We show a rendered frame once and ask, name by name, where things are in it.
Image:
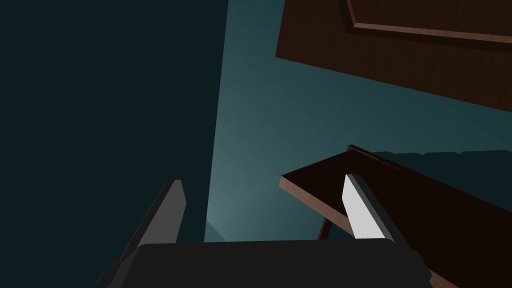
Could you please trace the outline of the dark brown wooden table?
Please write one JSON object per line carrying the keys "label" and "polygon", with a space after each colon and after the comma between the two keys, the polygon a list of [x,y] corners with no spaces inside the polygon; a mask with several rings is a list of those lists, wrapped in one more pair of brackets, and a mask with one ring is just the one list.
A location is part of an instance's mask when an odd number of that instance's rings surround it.
{"label": "dark brown wooden table", "polygon": [[324,218],[319,239],[332,226],[353,234],[346,174],[362,176],[424,259],[433,288],[512,288],[512,212],[355,145],[280,177],[283,190]]}

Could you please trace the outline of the dark brown wooden door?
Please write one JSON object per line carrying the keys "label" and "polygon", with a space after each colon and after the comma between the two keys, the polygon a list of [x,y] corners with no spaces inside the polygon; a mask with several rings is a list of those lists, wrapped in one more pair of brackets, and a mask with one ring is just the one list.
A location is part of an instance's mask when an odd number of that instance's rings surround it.
{"label": "dark brown wooden door", "polygon": [[512,113],[512,0],[285,0],[275,55]]}

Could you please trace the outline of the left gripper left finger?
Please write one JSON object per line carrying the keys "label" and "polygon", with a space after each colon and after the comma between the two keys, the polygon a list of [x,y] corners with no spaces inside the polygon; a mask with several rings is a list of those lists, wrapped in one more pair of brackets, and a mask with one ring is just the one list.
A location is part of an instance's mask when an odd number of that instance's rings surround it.
{"label": "left gripper left finger", "polygon": [[186,208],[186,198],[180,180],[169,180],[151,205],[136,229],[120,262],[126,260],[139,246],[175,243]]}

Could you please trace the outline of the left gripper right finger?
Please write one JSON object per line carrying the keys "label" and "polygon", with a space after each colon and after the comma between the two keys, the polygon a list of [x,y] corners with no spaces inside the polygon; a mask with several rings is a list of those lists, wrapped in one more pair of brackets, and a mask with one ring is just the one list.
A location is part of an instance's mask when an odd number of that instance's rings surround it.
{"label": "left gripper right finger", "polygon": [[346,174],[342,203],[356,239],[396,242],[394,225],[360,174]]}

